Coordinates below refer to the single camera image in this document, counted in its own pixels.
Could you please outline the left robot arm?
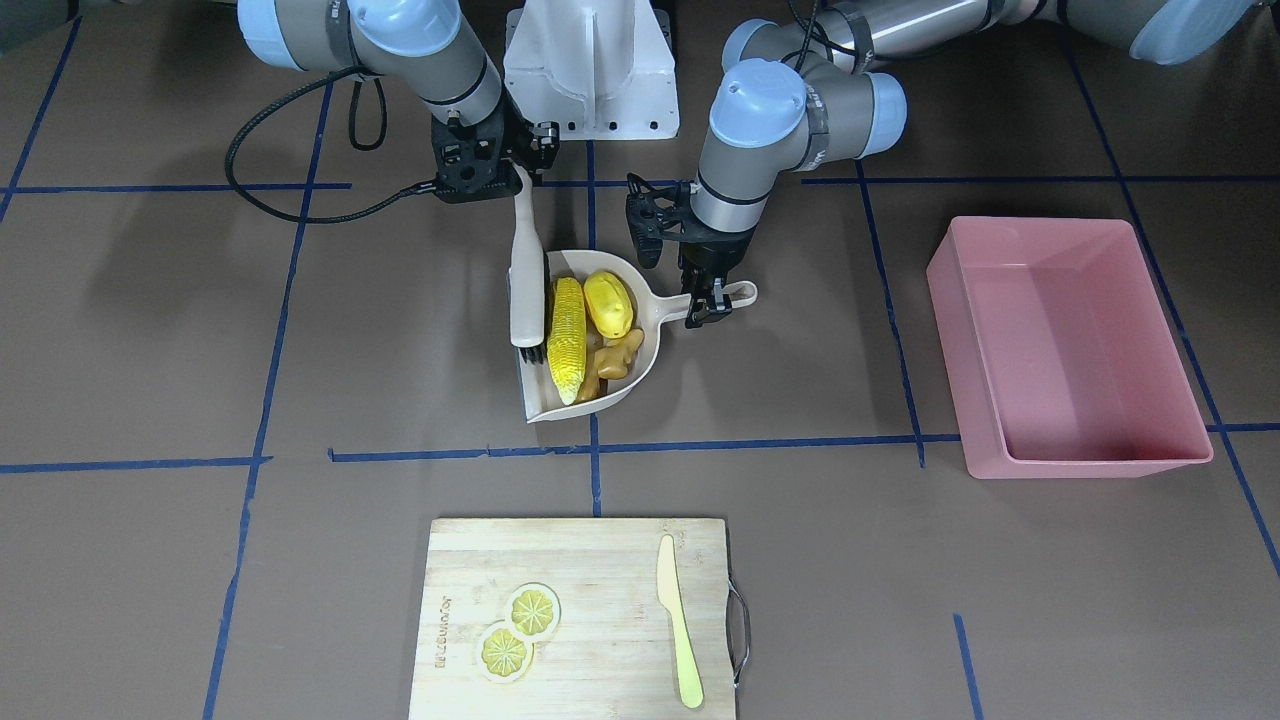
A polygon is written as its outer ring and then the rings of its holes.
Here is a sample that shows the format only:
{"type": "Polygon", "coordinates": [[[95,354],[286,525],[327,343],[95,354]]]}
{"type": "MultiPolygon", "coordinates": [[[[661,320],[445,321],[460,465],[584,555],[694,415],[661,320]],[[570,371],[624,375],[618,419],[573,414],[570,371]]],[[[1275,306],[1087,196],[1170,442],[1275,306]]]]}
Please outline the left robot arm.
{"type": "Polygon", "coordinates": [[[783,172],[883,152],[908,120],[884,65],[996,26],[1050,20],[1129,56],[1176,65],[1220,41],[1248,1],[837,1],[781,26],[750,19],[726,40],[696,173],[658,187],[632,173],[625,202],[640,265],[678,246],[684,323],[735,307],[728,273],[745,258],[783,172]]]}

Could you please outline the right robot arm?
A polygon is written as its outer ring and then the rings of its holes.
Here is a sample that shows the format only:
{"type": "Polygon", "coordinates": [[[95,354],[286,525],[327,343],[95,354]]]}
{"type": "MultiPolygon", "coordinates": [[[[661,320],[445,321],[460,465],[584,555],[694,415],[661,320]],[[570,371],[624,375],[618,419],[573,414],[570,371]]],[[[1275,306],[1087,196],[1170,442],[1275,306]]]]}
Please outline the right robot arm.
{"type": "Polygon", "coordinates": [[[457,1],[238,1],[234,9],[260,60],[323,73],[307,92],[394,77],[416,94],[431,114],[436,173],[399,199],[512,197],[556,160],[559,127],[522,114],[457,1]]]}

